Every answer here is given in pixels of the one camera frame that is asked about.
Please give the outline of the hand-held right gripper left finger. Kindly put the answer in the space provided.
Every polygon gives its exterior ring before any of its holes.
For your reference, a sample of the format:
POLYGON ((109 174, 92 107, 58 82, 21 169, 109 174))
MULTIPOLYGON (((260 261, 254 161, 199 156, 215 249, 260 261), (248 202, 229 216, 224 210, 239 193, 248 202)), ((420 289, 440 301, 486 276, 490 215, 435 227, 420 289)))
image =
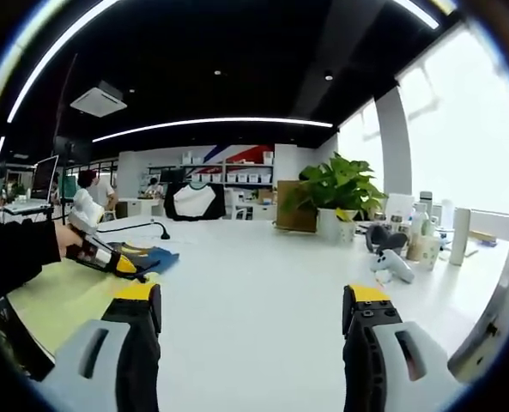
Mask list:
POLYGON ((61 345, 39 394, 56 411, 156 411, 161 286, 133 283, 61 345))

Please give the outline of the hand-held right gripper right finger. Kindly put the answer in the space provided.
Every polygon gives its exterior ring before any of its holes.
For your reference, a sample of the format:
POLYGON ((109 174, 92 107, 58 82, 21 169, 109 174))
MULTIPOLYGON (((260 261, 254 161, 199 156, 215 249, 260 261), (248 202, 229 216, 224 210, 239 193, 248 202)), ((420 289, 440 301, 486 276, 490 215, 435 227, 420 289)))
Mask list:
POLYGON ((460 394, 444 349, 377 288, 343 289, 346 411, 444 411, 460 394))

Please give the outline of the person's left hand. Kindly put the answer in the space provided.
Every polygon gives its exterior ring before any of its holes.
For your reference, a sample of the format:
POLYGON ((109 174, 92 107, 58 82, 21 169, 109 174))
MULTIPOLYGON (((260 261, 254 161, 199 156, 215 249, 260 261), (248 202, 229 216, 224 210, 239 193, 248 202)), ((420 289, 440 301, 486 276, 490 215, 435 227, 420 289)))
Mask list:
POLYGON ((67 249, 71 246, 81 247, 83 239, 76 233, 71 226, 56 224, 55 234, 58 243, 59 254, 64 258, 67 254, 67 249))

